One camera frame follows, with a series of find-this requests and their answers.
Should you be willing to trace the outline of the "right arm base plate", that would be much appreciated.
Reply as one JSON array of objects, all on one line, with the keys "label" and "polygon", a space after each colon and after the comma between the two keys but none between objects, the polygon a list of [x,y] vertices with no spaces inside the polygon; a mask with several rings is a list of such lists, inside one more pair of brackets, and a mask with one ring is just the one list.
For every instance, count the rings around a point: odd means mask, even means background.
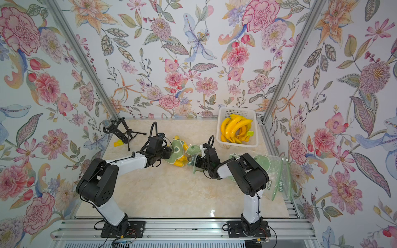
[{"label": "right arm base plate", "polygon": [[241,221],[227,221],[226,230],[230,238],[270,238],[268,222],[260,217],[254,223],[249,223],[244,217]]}]

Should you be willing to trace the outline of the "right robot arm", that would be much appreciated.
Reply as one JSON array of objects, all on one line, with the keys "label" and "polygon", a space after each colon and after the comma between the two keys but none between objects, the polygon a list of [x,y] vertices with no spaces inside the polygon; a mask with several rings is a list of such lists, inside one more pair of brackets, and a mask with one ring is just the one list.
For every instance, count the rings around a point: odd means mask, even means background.
[{"label": "right robot arm", "polygon": [[253,232],[261,228],[261,199],[269,182],[269,175],[249,153],[220,161],[213,146],[214,140],[212,135],[207,143],[200,146],[201,154],[196,157],[194,166],[203,169],[210,179],[234,178],[245,195],[241,214],[242,227],[245,232]]}]

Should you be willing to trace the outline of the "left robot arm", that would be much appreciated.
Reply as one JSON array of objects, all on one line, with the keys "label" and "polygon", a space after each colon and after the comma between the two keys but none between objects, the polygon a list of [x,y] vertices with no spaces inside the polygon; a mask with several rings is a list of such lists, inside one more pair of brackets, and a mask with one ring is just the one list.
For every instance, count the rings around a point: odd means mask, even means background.
[{"label": "left robot arm", "polygon": [[158,132],[156,122],[152,123],[148,140],[130,157],[106,161],[92,160],[80,179],[76,192],[80,198],[92,204],[105,221],[114,227],[128,222],[128,216],[119,208],[113,193],[118,177],[135,170],[153,167],[156,162],[171,157],[172,149],[167,145],[163,133]]}]

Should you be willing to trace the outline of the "zip-top bag bananas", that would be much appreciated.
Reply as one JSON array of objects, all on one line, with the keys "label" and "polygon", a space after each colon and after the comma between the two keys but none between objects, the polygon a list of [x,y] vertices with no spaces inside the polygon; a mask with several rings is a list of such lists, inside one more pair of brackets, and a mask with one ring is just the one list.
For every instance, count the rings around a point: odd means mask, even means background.
[{"label": "zip-top bag bananas", "polygon": [[202,148],[199,145],[188,145],[178,135],[174,136],[171,142],[172,153],[165,162],[178,167],[192,166],[193,173],[203,172],[198,166],[198,160],[202,155]]},{"label": "zip-top bag bananas", "polygon": [[291,198],[291,175],[285,158],[256,152],[233,154],[218,174],[237,183],[246,205],[258,204],[262,198],[274,200],[278,194]]}]

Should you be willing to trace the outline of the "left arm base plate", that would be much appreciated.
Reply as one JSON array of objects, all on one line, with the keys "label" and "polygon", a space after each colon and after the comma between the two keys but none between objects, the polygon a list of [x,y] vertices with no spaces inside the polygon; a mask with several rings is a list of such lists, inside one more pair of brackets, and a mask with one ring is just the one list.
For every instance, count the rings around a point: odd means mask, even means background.
[{"label": "left arm base plate", "polygon": [[146,222],[130,221],[124,218],[118,226],[104,223],[101,230],[101,238],[142,238]]}]

